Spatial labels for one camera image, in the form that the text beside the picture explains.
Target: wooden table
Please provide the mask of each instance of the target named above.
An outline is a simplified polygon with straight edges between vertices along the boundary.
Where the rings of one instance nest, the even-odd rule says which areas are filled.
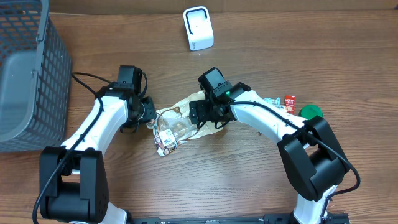
[[[115,80],[120,64],[136,65],[157,108],[198,91],[197,78],[211,67],[263,97],[296,95],[296,112],[319,105],[362,177],[330,211],[349,213],[353,223],[398,222],[396,11],[212,14],[215,45],[197,52],[188,49],[180,14],[52,19],[75,71]],[[104,85],[81,79],[95,90]],[[93,95],[73,82],[67,136],[92,105]],[[0,223],[32,222],[39,154],[0,155]],[[156,153],[144,126],[117,133],[105,166],[111,201],[134,217],[251,216],[295,207],[277,147],[245,124],[231,123],[167,157]],[[340,189],[353,184],[349,173]]]

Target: green round lid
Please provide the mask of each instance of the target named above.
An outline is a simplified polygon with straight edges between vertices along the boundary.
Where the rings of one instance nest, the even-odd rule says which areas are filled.
[[[316,115],[322,118],[323,112],[321,108],[317,105],[306,105],[300,110],[298,115],[306,119],[312,119]]]

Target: black cable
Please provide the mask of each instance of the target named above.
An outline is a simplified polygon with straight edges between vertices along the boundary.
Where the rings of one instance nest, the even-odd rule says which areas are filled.
[[[95,95],[95,98],[98,99],[99,101],[99,111],[98,114],[95,116],[94,120],[90,123],[90,125],[86,128],[86,130],[80,135],[79,139],[74,143],[74,145],[68,150],[68,152],[65,154],[65,156],[61,159],[61,161],[58,163],[58,166],[55,168],[54,172],[51,174],[49,180],[47,181],[47,183],[44,185],[43,190],[39,193],[39,196],[36,199],[36,203],[35,206],[33,208],[33,213],[32,213],[32,219],[33,219],[33,223],[34,224],[39,224],[37,221],[37,210],[39,209],[39,205],[41,200],[43,199],[43,195],[45,193],[45,191],[47,190],[47,188],[49,187],[51,181],[54,179],[54,177],[56,175],[58,175],[59,172],[62,171],[62,169],[64,168],[65,162],[69,159],[69,157],[72,155],[72,152],[76,149],[76,147],[82,142],[82,140],[84,140],[85,136],[87,135],[87,133],[90,131],[90,129],[94,126],[94,124],[97,122],[97,120],[100,118],[101,113],[104,110],[104,104],[101,100],[100,97],[98,97],[98,95],[96,94],[96,92],[91,89],[88,85],[86,85],[85,83],[83,83],[82,81],[80,81],[74,74],[78,74],[81,75],[77,72],[71,73],[71,76],[76,80],[76,82],[78,82],[79,84],[81,84],[82,86],[84,86],[86,89],[88,89],[90,92],[92,92],[92,94]]]
[[[90,73],[85,73],[85,72],[73,72],[72,74],[74,74],[74,75],[86,75],[86,76],[89,76],[89,77],[97,78],[97,79],[102,80],[102,81],[107,82],[107,83],[112,83],[111,81],[107,80],[106,78],[99,77],[99,76],[97,76],[97,75],[93,75],[93,74],[90,74]]]
[[[250,101],[240,101],[240,102],[232,102],[232,103],[228,103],[225,105],[221,105],[221,106],[217,106],[216,108],[213,108],[213,110],[210,111],[210,113],[207,114],[206,119],[204,119],[205,121],[199,121],[197,124],[197,128],[201,128],[203,127],[203,125],[205,125],[206,120],[208,119],[209,115],[214,113],[215,111],[221,109],[221,108],[225,108],[225,107],[229,107],[231,105],[254,105],[254,106],[259,106],[267,111],[269,111],[270,113],[272,113],[273,115],[275,115],[276,117],[278,117],[279,119],[281,119],[284,123],[286,123],[287,125],[291,126],[292,128],[296,129],[297,131],[300,131],[301,133],[303,133],[304,135],[306,135],[306,137],[310,138],[311,140],[315,141],[319,146],[324,147],[326,150],[328,150],[329,152],[333,153],[339,160],[341,160],[344,164],[346,164],[354,173],[355,177],[356,177],[356,183],[354,186],[348,188],[348,189],[344,189],[344,190],[339,190],[337,192],[333,192],[332,194],[326,196],[326,200],[325,203],[323,204],[323,208],[322,208],[322,212],[321,212],[321,219],[324,219],[324,214],[326,212],[326,208],[328,206],[328,202],[331,200],[331,198],[335,195],[339,195],[339,194],[345,194],[348,192],[352,192],[354,190],[356,190],[359,185],[361,184],[361,177],[359,176],[358,171],[355,169],[355,167],[348,162],[345,158],[343,158],[340,154],[338,154],[336,151],[334,151],[331,147],[327,146],[325,143],[323,143],[321,140],[319,140],[318,138],[316,138],[314,135],[306,132],[304,129],[294,125],[293,123],[291,123],[288,119],[284,118],[282,115],[280,115],[279,113],[277,113],[276,111],[274,111],[273,109],[269,108],[266,105],[263,105],[261,103],[257,103],[257,102],[250,102]]]
[[[145,72],[142,72],[142,75],[143,75],[144,78],[145,78],[145,87],[144,87],[144,91],[142,91],[142,92],[138,95],[138,97],[139,97],[140,99],[142,99],[142,98],[145,96],[145,94],[147,93],[147,87],[148,87],[147,75],[145,74]]]

